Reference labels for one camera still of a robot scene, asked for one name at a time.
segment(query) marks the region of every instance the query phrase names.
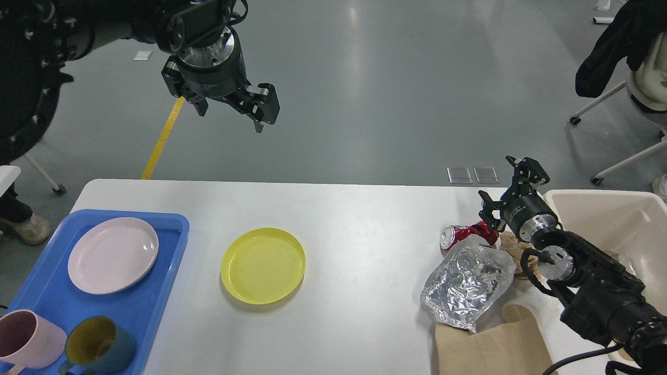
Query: chair wheel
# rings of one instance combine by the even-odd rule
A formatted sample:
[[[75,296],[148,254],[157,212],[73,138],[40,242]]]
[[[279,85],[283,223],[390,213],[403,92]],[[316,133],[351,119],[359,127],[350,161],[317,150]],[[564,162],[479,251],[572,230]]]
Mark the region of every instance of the chair wheel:
[[[67,193],[67,189],[65,189],[65,186],[63,186],[62,183],[58,184],[58,189],[51,189],[57,196],[62,196],[63,194]]]

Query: chair leg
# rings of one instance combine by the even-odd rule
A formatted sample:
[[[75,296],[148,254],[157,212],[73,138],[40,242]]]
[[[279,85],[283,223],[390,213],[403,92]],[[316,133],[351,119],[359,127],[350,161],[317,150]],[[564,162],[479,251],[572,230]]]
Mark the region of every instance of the chair leg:
[[[635,161],[644,159],[645,157],[648,157],[649,155],[656,153],[660,151],[661,149],[667,148],[667,138],[662,138],[662,141],[660,143],[657,143],[644,151],[641,151],[633,156],[630,156],[628,159],[625,159],[624,161],[621,161],[620,163],[614,164],[611,167],[605,169],[604,171],[601,171],[600,173],[597,173],[593,178],[591,178],[591,183],[593,185],[600,185],[600,182],[609,174],[615,172],[618,169],[621,169],[623,167],[626,167],[627,165],[634,163]]]
[[[67,190],[65,190],[65,186],[63,186],[60,183],[56,183],[55,181],[53,181],[51,176],[49,176],[49,174],[46,173],[46,171],[39,164],[37,164],[37,161],[35,161],[30,155],[28,155],[27,153],[24,153],[23,157],[25,157],[25,159],[33,167],[35,167],[35,169],[39,172],[39,174],[41,174],[41,176],[44,177],[46,182],[49,183],[49,185],[51,185],[51,189],[53,190],[54,193],[56,193],[60,196],[60,195],[67,192]]]
[[[602,103],[603,101],[608,99],[610,96],[619,92],[625,86],[626,86],[625,81],[623,81],[623,82],[619,83],[613,89],[611,89],[611,90],[607,91],[606,93],[602,94],[601,96],[597,97],[594,101],[591,101],[586,107],[583,107],[582,109],[578,110],[574,115],[572,115],[572,117],[570,117],[570,123],[572,125],[577,125],[578,123],[580,123],[581,119],[579,117],[581,115],[588,112],[591,108],[595,107],[596,105]]]

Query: black jacket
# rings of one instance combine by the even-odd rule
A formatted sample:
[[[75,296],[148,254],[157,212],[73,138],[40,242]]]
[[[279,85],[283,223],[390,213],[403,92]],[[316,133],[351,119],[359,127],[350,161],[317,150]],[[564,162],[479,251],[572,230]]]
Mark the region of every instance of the black jacket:
[[[575,80],[577,95],[600,96],[616,64],[625,56],[630,69],[637,71],[653,38],[663,31],[667,31],[667,0],[629,0],[579,67]]]

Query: cable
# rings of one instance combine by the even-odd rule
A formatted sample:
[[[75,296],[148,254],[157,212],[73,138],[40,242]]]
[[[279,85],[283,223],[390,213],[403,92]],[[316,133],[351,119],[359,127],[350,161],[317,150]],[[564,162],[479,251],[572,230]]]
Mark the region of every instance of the cable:
[[[241,23],[244,19],[245,16],[248,15],[248,2],[247,0],[241,0],[241,3],[243,4],[243,7],[245,7],[245,12],[243,12],[243,15],[239,16],[236,13],[234,19],[229,21],[230,25],[237,25],[238,23]]]
[[[629,366],[625,363],[617,361],[607,362],[607,366],[604,368],[604,373],[605,375],[618,375],[618,373],[616,372],[617,370],[627,375],[641,375],[642,373],[641,368]]]
[[[574,355],[574,356],[571,356],[571,357],[567,357],[567,358],[562,359],[562,360],[554,363],[553,365],[549,366],[549,368],[547,368],[542,373],[542,375],[551,375],[557,369],[559,369],[559,368],[561,368],[561,367],[563,367],[567,364],[570,364],[572,362],[575,362],[575,361],[578,361],[578,360],[584,360],[586,358],[599,356],[601,354],[608,354],[608,353],[611,353],[611,352],[615,352],[615,351],[621,349],[622,347],[623,347],[623,344],[616,344],[614,346],[610,346],[609,348],[593,350],[592,352],[586,352],[586,353],[577,354],[577,355]]]

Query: red soda can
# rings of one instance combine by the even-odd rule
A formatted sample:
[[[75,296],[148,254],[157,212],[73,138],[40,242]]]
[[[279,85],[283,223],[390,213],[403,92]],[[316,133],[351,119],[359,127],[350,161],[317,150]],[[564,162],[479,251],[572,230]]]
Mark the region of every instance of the red soda can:
[[[448,226],[440,235],[440,249],[448,252],[457,242],[465,239],[471,234],[476,234],[484,238],[489,245],[493,245],[498,240],[498,232],[489,228],[485,222],[478,222],[471,226]]]

